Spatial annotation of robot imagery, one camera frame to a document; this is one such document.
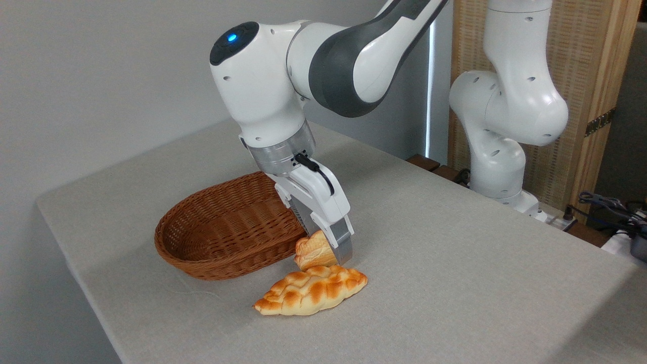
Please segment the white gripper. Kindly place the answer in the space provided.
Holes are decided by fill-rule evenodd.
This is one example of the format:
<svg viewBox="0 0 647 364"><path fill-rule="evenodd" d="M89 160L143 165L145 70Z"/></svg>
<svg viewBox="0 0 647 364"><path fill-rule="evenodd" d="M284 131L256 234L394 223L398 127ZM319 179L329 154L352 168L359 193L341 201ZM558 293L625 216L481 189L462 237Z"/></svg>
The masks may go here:
<svg viewBox="0 0 647 364"><path fill-rule="evenodd" d="M333 193L325 178L306 166L298 166L284 175L275 175L273 180L286 191L281 198L291 208L307 235L311 237L316 231L322 230L337 264L344 265L353 256L351 236L354 230L349 223L349 201L332 171L321 163L318 165L333 185Z"/></svg>

